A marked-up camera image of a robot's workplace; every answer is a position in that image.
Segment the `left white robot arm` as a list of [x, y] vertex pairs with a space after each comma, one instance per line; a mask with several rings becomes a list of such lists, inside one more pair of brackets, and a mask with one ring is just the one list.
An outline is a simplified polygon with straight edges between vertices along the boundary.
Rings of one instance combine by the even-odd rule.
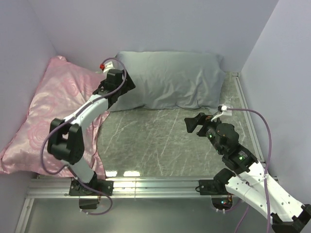
[[61, 161], [74, 175], [86, 195], [99, 193], [97, 174], [83, 158], [83, 133], [101, 114], [113, 106], [118, 98], [136, 86], [126, 69], [110, 69], [89, 100], [64, 119], [55, 118], [50, 124], [47, 151]]

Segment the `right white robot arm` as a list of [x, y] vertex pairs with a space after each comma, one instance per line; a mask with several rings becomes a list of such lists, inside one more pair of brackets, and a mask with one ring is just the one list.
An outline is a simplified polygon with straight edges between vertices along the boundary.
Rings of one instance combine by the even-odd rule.
[[226, 168], [214, 176], [219, 194], [233, 194], [267, 219], [267, 228], [276, 233], [299, 233], [311, 219], [310, 204], [290, 195], [269, 173], [256, 156], [239, 143], [235, 127], [223, 123], [219, 115], [199, 113], [184, 119], [188, 133], [197, 126], [200, 137], [207, 137]]

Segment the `grey pillowcase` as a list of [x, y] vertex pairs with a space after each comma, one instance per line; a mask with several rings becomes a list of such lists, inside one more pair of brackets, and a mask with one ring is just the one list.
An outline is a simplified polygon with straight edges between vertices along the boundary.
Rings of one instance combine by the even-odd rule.
[[111, 112], [147, 109], [217, 108], [225, 79], [222, 56], [181, 51], [121, 51], [135, 88], [120, 96]]

